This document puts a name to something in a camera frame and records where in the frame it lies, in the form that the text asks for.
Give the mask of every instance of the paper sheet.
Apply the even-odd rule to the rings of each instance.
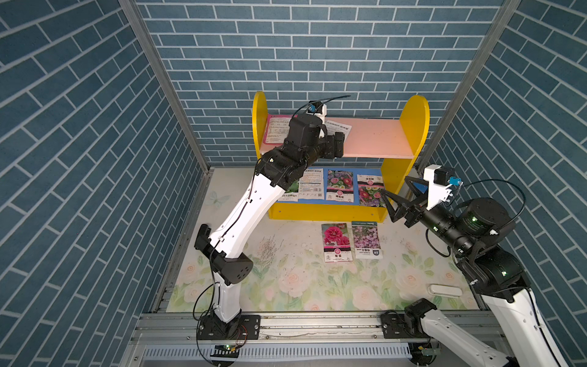
[[[307,169],[299,179],[300,199],[324,199],[324,169]]]
[[[355,257],[357,259],[383,258],[379,236],[377,235],[377,222],[351,222],[353,229],[353,243],[355,245]]]
[[[270,118],[267,125],[267,136],[265,137],[265,143],[283,144],[289,133],[289,120],[290,117]],[[345,135],[345,141],[349,136],[350,130],[352,128],[351,125],[345,125],[331,120],[326,120],[324,125],[326,125],[328,135],[334,135],[335,132],[341,132]]]
[[[289,117],[272,117],[267,126],[267,144],[283,144],[289,132]]]
[[[349,237],[346,223],[322,224],[324,261],[353,261]]]
[[[336,133],[336,132],[341,132],[345,135],[345,141],[346,141],[346,138],[349,137],[349,133],[352,128],[351,125],[345,125],[345,124],[341,124],[340,122],[331,121],[331,120],[326,120],[324,125],[326,125],[328,135],[334,135],[334,133]]]

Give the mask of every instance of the pink shelf board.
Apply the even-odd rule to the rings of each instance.
[[[272,117],[287,116],[269,115],[267,119]],[[344,157],[404,159],[414,157],[400,120],[352,117],[327,117],[326,119],[352,126],[349,137],[345,141]],[[277,145],[266,144],[264,137],[260,148],[261,154],[267,153],[275,146]]]

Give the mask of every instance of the flower seed packet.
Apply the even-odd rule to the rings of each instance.
[[[353,261],[346,223],[322,224],[324,261]]]
[[[359,186],[359,205],[364,207],[384,207],[385,196],[381,193],[385,189],[383,177],[369,176],[366,174],[357,175]]]
[[[328,170],[328,182],[326,183],[326,199],[352,203],[355,201],[353,189],[353,173],[348,171]]]
[[[299,180],[295,180],[277,201],[298,201]]]
[[[377,236],[377,222],[351,222],[351,225],[356,258],[383,258],[379,237]]]

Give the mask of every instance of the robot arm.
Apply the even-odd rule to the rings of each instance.
[[[514,229],[514,220],[491,198],[462,203],[458,207],[465,210],[459,216],[438,205],[452,196],[452,185],[461,184],[453,174],[453,169],[432,165],[424,170],[424,180],[406,177],[416,198],[408,201],[386,191],[397,203],[396,209],[390,203],[387,209],[392,221],[405,217],[407,227],[421,221],[449,246],[457,258],[456,266],[494,313],[516,358],[480,342],[424,298],[405,310],[410,332],[438,340],[471,366],[567,366],[535,306],[524,269],[498,244]]]
[[[318,158],[343,155],[344,134],[326,134],[324,103],[328,100],[308,103],[311,115],[292,117],[284,144],[261,157],[251,184],[228,218],[214,232],[203,224],[194,236],[196,249],[210,260],[214,274],[213,323],[221,336],[234,335],[238,326],[240,282],[253,268],[242,250],[253,229],[269,207]]]

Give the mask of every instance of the brick wall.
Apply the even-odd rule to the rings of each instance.
[[[587,365],[586,19],[585,1],[522,0],[431,159],[468,182],[525,187],[527,210],[503,243],[575,366]],[[464,198],[487,195],[520,208],[503,184]]]
[[[117,0],[0,2],[0,366],[110,366],[201,170]]]
[[[432,134],[502,0],[165,3],[139,0],[199,142],[218,166],[257,160],[257,90],[270,113],[281,114],[350,94],[329,103],[330,115],[347,117],[398,118],[410,96],[423,95]]]

